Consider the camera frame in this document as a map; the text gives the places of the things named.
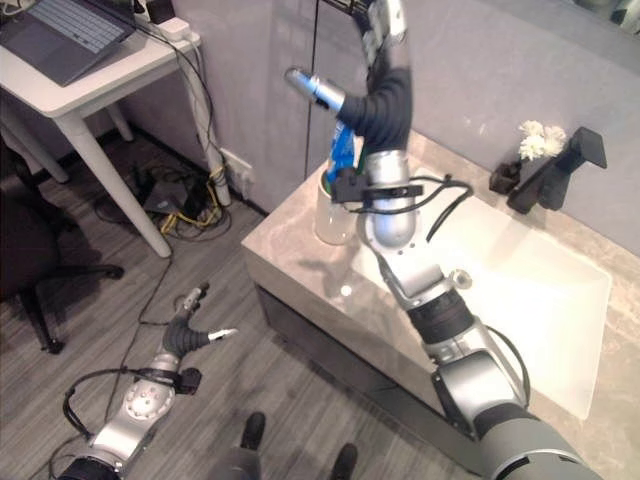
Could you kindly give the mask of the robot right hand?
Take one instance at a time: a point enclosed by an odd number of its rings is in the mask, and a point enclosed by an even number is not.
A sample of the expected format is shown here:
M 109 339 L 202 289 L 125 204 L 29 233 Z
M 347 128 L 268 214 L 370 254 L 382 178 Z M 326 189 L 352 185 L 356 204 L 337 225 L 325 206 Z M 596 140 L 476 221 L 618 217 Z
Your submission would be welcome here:
M 365 1 L 352 18 L 367 62 L 367 93 L 348 93 L 292 66 L 287 83 L 364 140 L 370 153 L 404 150 L 412 124 L 413 87 L 408 24 L 401 1 Z

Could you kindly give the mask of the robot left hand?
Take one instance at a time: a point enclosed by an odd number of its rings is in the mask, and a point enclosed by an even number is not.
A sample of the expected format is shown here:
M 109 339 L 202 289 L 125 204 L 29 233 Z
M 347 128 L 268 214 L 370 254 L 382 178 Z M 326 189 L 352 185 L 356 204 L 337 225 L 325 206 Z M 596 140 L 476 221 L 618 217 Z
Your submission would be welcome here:
M 191 352 L 238 333 L 236 328 L 206 332 L 195 330 L 190 326 L 190 319 L 200 307 L 200 301 L 207 295 L 208 290 L 209 284 L 202 283 L 192 289 L 178 305 L 162 338 L 164 351 L 182 359 Z

